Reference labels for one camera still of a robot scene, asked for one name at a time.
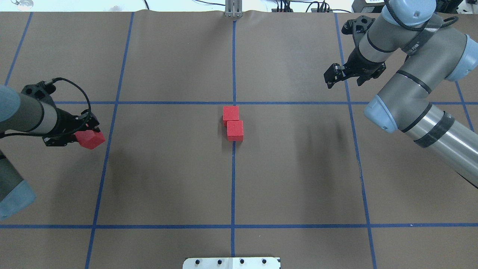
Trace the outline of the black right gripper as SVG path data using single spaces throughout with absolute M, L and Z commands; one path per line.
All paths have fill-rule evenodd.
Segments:
M 349 78 L 357 77 L 357 85 L 360 87 L 370 79 L 379 78 L 386 70 L 384 62 L 373 62 L 367 59 L 360 51 L 360 41 L 365 38 L 368 41 L 367 31 L 375 22 L 374 18 L 361 15 L 356 19 L 347 20 L 341 32 L 344 35 L 351 35 L 355 48 L 348 57 L 348 61 L 343 65 L 333 63 L 324 72 L 324 80 L 328 89 Z

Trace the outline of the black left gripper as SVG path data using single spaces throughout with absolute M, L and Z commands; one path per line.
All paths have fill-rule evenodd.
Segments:
M 100 123 L 92 112 L 82 112 L 79 116 L 56 107 L 51 97 L 55 90 L 53 83 L 30 84 L 23 88 L 21 94 L 28 97 L 27 101 L 35 100 L 33 104 L 39 107 L 40 116 L 25 133 L 41 136 L 47 147 L 65 147 L 69 143 L 78 143 L 75 132 L 101 132 Z

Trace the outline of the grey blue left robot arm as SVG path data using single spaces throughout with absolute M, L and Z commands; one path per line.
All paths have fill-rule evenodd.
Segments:
M 1 221 L 36 209 L 38 194 L 72 201 L 81 181 L 90 184 L 97 153 L 83 146 L 76 133 L 92 134 L 100 147 L 106 138 L 100 124 L 86 109 L 72 114 L 60 109 L 51 94 L 55 79 L 24 87 L 20 92 L 1 85 Z

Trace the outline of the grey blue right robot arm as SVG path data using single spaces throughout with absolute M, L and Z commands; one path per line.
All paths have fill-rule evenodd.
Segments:
M 477 134 L 427 97 L 442 81 L 456 82 L 477 67 L 477 42 L 453 27 L 458 17 L 444 19 L 436 6 L 434 0 L 386 0 L 376 19 L 348 20 L 342 33 L 352 35 L 354 50 L 345 64 L 332 64 L 324 79 L 329 89 L 349 78 L 360 86 L 378 78 L 385 61 L 403 51 L 403 65 L 368 103 L 365 116 L 387 133 L 405 133 L 476 187 Z

